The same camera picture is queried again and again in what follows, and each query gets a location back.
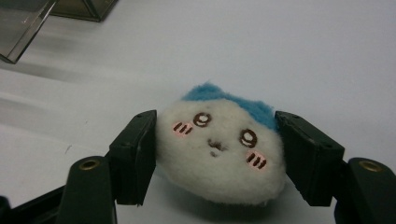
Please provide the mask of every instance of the hachiware plush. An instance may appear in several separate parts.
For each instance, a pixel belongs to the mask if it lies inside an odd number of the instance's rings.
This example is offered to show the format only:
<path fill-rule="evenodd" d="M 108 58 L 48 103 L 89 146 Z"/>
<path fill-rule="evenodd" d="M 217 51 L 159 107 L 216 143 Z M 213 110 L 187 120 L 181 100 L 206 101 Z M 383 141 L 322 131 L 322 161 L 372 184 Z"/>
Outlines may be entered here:
<path fill-rule="evenodd" d="M 272 108 L 206 83 L 157 120 L 157 160 L 167 177 L 215 203 L 260 204 L 285 183 Z"/>

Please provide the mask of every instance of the brass screw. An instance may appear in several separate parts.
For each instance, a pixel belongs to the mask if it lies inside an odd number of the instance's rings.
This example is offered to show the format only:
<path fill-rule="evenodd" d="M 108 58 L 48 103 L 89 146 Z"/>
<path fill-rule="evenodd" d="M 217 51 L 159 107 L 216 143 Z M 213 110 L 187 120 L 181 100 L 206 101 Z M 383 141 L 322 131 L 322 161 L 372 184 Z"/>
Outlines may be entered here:
<path fill-rule="evenodd" d="M 372 161 L 360 161 L 359 165 L 363 167 L 364 169 L 372 172 L 381 172 L 382 168 L 378 164 L 372 162 Z"/>
<path fill-rule="evenodd" d="M 82 164 L 80 164 L 79 169 L 88 171 L 88 170 L 96 168 L 99 164 L 100 164 L 100 162 L 98 160 L 88 160 L 88 161 L 84 161 Z"/>

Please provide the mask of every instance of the plush face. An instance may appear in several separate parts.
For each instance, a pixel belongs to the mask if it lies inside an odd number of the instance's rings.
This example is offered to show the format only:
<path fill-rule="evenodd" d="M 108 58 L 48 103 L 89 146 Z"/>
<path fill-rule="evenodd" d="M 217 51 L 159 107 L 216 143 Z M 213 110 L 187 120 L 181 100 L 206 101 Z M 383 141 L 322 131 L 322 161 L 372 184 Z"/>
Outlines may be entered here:
<path fill-rule="evenodd" d="M 178 102 L 158 117 L 157 140 L 168 177 L 209 201 L 258 204 L 283 189 L 278 134 L 232 101 Z"/>

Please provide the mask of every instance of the white fur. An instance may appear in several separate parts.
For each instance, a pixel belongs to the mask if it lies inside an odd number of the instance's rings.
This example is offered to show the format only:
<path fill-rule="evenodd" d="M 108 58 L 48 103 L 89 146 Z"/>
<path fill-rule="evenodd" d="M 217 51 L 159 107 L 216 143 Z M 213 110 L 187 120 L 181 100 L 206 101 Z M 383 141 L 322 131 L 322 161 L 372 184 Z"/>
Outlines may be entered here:
<path fill-rule="evenodd" d="M 200 112 L 209 113 L 207 127 L 193 126 L 191 133 L 176 136 L 173 125 L 190 122 Z M 239 142 L 240 132 L 257 134 L 254 148 Z M 157 120 L 157 160 L 172 182 L 215 203 L 259 204 L 274 199 L 285 183 L 285 164 L 280 137 L 256 122 L 244 109 L 228 100 L 180 101 Z M 208 139 L 227 149 L 210 147 Z M 252 169 L 246 154 L 260 151 L 267 159 L 262 171 Z"/>

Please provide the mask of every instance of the pink cheek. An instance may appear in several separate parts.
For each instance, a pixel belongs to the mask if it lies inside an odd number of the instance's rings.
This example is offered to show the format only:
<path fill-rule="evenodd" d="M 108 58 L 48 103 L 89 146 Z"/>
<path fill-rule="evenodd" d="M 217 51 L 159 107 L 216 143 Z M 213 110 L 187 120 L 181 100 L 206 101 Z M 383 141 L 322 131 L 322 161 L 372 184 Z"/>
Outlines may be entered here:
<path fill-rule="evenodd" d="M 267 164 L 267 159 L 257 150 L 249 150 L 246 158 L 248 166 L 254 170 L 263 171 Z"/>
<path fill-rule="evenodd" d="M 177 122 L 172 126 L 172 130 L 177 137 L 185 137 L 192 132 L 192 124 Z"/>

